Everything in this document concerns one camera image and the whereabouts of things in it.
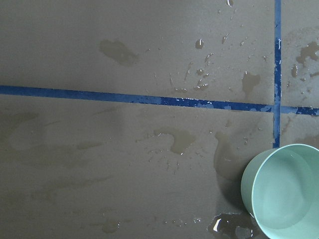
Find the mint green bowl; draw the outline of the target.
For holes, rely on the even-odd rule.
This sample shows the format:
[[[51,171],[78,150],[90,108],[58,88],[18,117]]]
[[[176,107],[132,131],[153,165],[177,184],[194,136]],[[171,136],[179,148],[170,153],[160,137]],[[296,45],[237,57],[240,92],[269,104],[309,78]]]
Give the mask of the mint green bowl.
[[[256,155],[241,179],[245,208],[270,239],[319,237],[319,150],[290,144]]]

